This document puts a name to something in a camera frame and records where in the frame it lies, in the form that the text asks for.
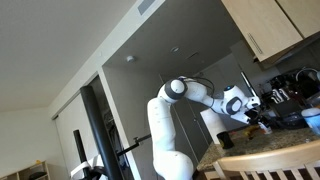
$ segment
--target cabinet door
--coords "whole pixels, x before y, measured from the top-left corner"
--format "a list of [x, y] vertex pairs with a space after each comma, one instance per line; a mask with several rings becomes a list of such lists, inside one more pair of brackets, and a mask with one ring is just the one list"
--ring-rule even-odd
[[320, 31], [320, 0], [277, 0], [306, 38]]
[[302, 40], [274, 0], [222, 0], [260, 61]]

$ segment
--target wooden chair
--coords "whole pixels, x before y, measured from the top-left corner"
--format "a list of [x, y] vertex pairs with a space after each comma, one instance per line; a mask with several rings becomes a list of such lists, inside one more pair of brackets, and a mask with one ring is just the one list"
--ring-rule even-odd
[[[320, 179], [315, 166], [320, 160], [320, 140], [252, 155], [223, 157], [214, 163], [221, 179], [229, 179], [228, 172], [239, 172], [243, 179], [303, 179], [306, 174], [312, 179]], [[306, 169], [305, 174], [299, 169]]]

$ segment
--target ceiling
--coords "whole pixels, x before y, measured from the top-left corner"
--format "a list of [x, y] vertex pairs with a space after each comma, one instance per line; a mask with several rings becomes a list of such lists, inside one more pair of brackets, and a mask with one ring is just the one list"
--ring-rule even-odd
[[[230, 54], [240, 39], [221, 1], [167, 0], [106, 66], [190, 75]], [[171, 53], [176, 46], [179, 51]], [[129, 55], [136, 61], [128, 63]]]
[[[0, 1], [0, 112], [47, 107], [135, 1]], [[107, 65], [190, 74], [239, 40], [221, 1], [166, 0]]]
[[0, 112], [47, 107], [136, 0], [1, 0]]

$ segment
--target kitchen counter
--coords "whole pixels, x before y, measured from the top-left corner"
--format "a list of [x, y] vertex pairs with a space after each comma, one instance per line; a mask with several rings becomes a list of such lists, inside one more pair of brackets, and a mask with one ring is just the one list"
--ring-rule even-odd
[[262, 134], [260, 130], [257, 130], [254, 132], [252, 140], [248, 140], [244, 136], [243, 130], [229, 134], [234, 147], [222, 149], [220, 145], [211, 143], [197, 166], [198, 171], [213, 170], [213, 163], [222, 157], [261, 153], [320, 140], [320, 137], [313, 134], [310, 128], [297, 130], [273, 129], [271, 134]]

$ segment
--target robotic arm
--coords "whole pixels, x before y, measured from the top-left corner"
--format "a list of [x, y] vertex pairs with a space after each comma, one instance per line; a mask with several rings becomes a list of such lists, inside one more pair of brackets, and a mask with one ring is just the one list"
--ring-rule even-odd
[[258, 97], [246, 97], [237, 86], [224, 89], [223, 99], [207, 95], [207, 88], [193, 79], [179, 77], [166, 82], [158, 96], [148, 103], [148, 119], [153, 142], [153, 165], [166, 180], [190, 180], [193, 164], [188, 156], [175, 151], [175, 129], [170, 105], [186, 97], [210, 107], [214, 112], [248, 123], [244, 113], [260, 105]]

